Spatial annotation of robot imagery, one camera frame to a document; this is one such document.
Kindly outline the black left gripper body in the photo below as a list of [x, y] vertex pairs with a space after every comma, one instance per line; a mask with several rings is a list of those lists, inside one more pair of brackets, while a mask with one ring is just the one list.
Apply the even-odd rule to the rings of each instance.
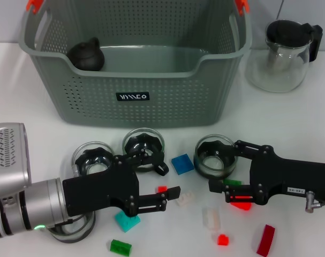
[[65, 179], [62, 185], [69, 216], [109, 207], [120, 208], [129, 217], [138, 215], [139, 181], [128, 164], [114, 164], [106, 171]]

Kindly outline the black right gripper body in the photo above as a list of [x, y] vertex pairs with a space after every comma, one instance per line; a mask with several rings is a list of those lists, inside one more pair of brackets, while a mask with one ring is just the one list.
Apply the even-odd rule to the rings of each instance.
[[267, 204], [277, 194], [305, 197], [325, 202], [325, 163], [281, 158], [272, 146], [252, 151], [250, 186], [258, 205]]

